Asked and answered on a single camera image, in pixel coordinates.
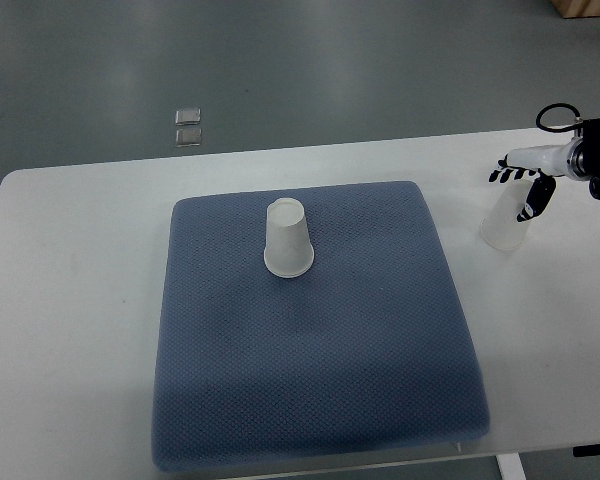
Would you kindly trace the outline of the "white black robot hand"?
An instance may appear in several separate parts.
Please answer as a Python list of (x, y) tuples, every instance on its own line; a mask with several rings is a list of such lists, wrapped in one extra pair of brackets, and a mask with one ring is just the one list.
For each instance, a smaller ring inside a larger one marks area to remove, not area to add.
[(574, 137), (565, 145), (521, 148), (510, 151), (497, 162), (489, 182), (506, 183), (509, 180), (532, 180), (523, 207), (516, 221), (523, 223), (541, 215), (556, 189), (556, 178), (575, 181), (591, 178), (584, 166), (583, 140)]

